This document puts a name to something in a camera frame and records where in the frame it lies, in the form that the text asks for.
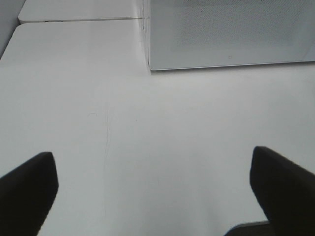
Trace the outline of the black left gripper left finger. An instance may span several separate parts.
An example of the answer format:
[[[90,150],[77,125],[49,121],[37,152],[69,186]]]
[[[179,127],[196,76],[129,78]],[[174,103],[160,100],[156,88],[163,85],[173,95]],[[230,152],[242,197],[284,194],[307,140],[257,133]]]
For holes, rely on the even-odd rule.
[[[36,236],[59,188],[54,156],[42,152],[0,179],[0,234]]]

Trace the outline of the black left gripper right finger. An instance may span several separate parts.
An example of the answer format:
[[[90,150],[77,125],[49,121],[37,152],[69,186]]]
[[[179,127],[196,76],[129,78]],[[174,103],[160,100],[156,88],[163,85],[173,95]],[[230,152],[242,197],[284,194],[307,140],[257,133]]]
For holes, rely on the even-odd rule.
[[[315,234],[315,176],[267,147],[255,147],[250,185],[277,236]]]

